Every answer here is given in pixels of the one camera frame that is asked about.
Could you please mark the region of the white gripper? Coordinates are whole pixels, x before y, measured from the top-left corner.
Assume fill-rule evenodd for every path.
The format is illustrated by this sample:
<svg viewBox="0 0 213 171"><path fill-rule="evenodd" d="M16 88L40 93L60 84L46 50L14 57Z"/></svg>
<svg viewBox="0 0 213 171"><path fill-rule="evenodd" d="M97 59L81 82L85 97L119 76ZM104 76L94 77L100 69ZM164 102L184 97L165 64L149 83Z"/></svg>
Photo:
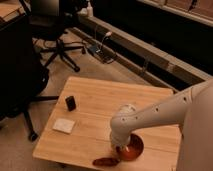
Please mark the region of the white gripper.
<svg viewBox="0 0 213 171"><path fill-rule="evenodd" d="M129 134L118 134L116 132L110 133L110 141L113 147L125 147L130 143Z"/></svg>

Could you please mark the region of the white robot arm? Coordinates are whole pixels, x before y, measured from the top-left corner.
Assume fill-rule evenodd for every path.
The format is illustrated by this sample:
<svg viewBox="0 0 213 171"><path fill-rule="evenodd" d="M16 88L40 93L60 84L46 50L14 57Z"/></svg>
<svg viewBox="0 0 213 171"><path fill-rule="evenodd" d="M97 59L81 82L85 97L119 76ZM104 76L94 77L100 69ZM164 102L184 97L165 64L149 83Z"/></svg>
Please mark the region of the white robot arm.
<svg viewBox="0 0 213 171"><path fill-rule="evenodd" d="M137 129L172 124L182 126L177 171L213 171L213 79L142 110L118 112L110 121L110 140L123 147Z"/></svg>

